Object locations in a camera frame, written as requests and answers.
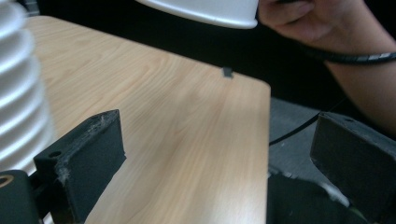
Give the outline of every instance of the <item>forearm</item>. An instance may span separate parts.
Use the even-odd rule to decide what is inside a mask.
[[[350,21],[311,46],[344,54],[396,51],[394,39],[364,4]],[[379,65],[326,63],[348,97],[369,119],[396,136],[396,61]]]

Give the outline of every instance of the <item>stack of white cups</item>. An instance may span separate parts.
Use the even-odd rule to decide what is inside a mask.
[[[26,11],[0,0],[0,171],[35,171],[33,156],[54,139]]]

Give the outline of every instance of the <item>light brown tabletop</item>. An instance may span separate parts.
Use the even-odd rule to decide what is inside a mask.
[[[58,136],[120,110],[127,160],[87,223],[265,223],[267,84],[49,17],[27,28]]]

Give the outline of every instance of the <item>black cable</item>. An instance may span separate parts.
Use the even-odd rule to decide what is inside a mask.
[[[340,102],[338,102],[337,104],[335,104],[334,106],[332,106],[332,108],[330,108],[328,111],[331,112],[332,110],[334,110],[337,106],[339,106],[341,103],[343,103],[343,102],[345,101],[345,99],[346,99],[346,98],[342,99]],[[303,123],[302,125],[298,126],[297,128],[295,128],[295,129],[292,130],[291,132],[286,133],[286,134],[284,134],[284,135],[278,137],[278,138],[275,139],[275,140],[272,140],[272,141],[269,143],[269,146],[272,146],[272,145],[277,144],[277,143],[279,143],[279,142],[281,142],[281,141],[283,141],[283,140],[285,140],[285,139],[288,139],[288,138],[294,136],[295,134],[299,133],[300,131],[304,130],[304,129],[305,129],[306,127],[308,127],[309,125],[315,123],[315,121],[318,120],[319,114],[320,114],[321,112],[322,112],[322,111],[318,112],[314,117],[312,117],[311,119],[309,119],[308,121],[306,121],[306,122]]]

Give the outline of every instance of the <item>black wristband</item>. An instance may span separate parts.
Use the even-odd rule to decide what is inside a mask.
[[[314,49],[306,45],[301,45],[304,53],[312,58],[320,61],[327,61],[331,63],[344,63],[344,64],[375,64],[386,63],[396,60],[396,52],[371,54],[371,55],[348,55],[330,52],[322,49]]]

